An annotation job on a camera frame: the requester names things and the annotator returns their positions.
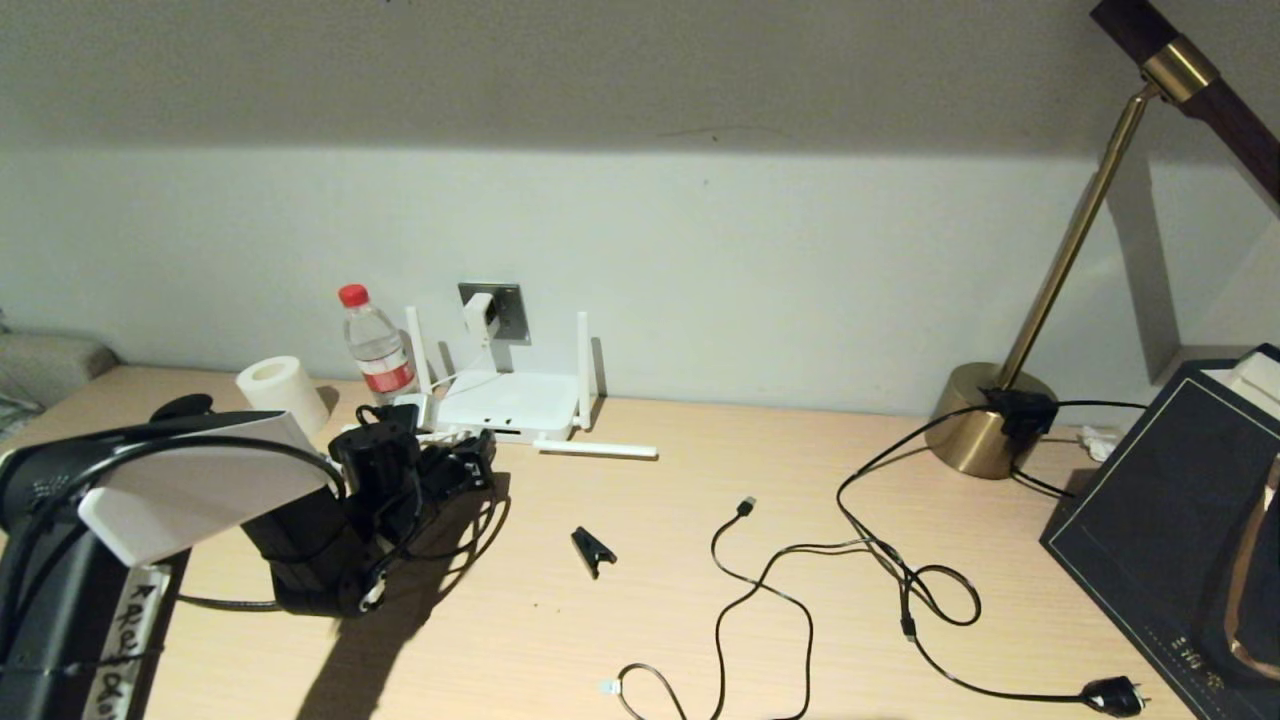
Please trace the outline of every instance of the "white wall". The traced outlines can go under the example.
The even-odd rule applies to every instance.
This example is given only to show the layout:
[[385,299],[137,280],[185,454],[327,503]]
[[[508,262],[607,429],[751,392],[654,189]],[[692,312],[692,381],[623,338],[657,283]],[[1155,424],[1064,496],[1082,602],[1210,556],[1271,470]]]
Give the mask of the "white wall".
[[[1161,5],[1280,126],[1280,10]],[[1066,0],[468,6],[19,9],[9,322],[351,377],[342,283],[465,361],[456,283],[516,281],[517,368],[585,309],[612,395],[925,413],[1002,357],[1137,86]],[[1176,111],[1142,133],[1028,365],[1062,396],[1280,340],[1274,209]]]

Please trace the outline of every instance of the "desk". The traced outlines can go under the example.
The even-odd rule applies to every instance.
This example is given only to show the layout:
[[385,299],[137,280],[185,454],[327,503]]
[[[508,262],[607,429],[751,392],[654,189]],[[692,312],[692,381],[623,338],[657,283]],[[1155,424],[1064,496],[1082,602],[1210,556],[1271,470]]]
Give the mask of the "desk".
[[[312,438],[317,446],[367,401],[358,383],[330,386],[337,410]],[[125,366],[51,409],[18,442],[145,421],[188,392],[207,392],[220,410],[244,406],[230,375]],[[599,684],[632,661],[660,669],[690,717],[707,717],[716,702],[713,623],[745,589],[712,564],[712,532],[745,496],[759,498],[755,512],[721,543],[724,562],[746,575],[758,574],[785,544],[849,539],[836,487],[918,424],[609,398],[590,439],[657,445],[660,460],[499,446],[494,469],[509,474],[511,501],[488,551],[461,579],[453,573],[442,580],[443,566],[393,577],[387,605],[360,620],[179,605],[147,717],[623,719],[617,698]],[[1073,469],[1092,466],[1074,445],[1044,442],[1028,471],[1061,484]],[[1050,498],[1014,482],[960,475],[928,452],[868,475],[846,497],[909,562],[951,565],[982,592],[983,619],[972,628],[916,611],[922,641],[957,676],[1009,692],[1075,693],[1085,682],[1129,675],[1153,700],[1143,717],[1192,717],[1039,547]],[[596,582],[570,542],[577,525],[618,555]],[[439,594],[442,582],[449,592],[430,607],[424,598]],[[803,600],[815,619],[808,717],[1096,716],[1079,705],[986,698],[937,675],[899,629],[895,584],[864,553],[790,556],[771,583]],[[938,583],[936,591],[955,614],[966,611],[959,588]],[[241,532],[228,532],[195,548],[183,592],[265,600],[268,568]],[[723,717],[799,708],[804,632],[803,615],[772,596],[728,616]],[[627,697],[641,714],[676,716],[655,680],[637,673],[627,682]]]

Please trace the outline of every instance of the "toilet paper roll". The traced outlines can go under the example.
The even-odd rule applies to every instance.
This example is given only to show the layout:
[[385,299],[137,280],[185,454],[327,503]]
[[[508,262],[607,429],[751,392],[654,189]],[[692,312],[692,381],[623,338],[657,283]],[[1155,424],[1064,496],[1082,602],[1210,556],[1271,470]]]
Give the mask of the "toilet paper roll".
[[236,375],[236,386],[255,410],[292,413],[306,434],[315,433],[329,419],[311,377],[292,355],[268,357],[244,368]]

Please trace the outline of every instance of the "wall outlet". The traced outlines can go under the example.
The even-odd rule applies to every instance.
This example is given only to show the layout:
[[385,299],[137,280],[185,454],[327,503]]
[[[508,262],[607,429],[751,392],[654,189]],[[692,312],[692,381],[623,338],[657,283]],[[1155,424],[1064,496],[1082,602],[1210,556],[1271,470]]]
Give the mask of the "wall outlet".
[[498,333],[494,340],[529,340],[529,320],[525,319],[525,300],[516,283],[458,283],[462,305],[477,292],[493,295],[493,306],[498,313]]

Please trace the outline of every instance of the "red bottle cap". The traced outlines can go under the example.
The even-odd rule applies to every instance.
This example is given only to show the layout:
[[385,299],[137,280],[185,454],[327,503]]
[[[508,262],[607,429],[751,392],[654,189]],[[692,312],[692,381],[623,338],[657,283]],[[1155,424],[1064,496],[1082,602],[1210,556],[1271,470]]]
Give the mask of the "red bottle cap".
[[369,291],[362,284],[344,284],[338,291],[343,307],[360,307],[369,302]]

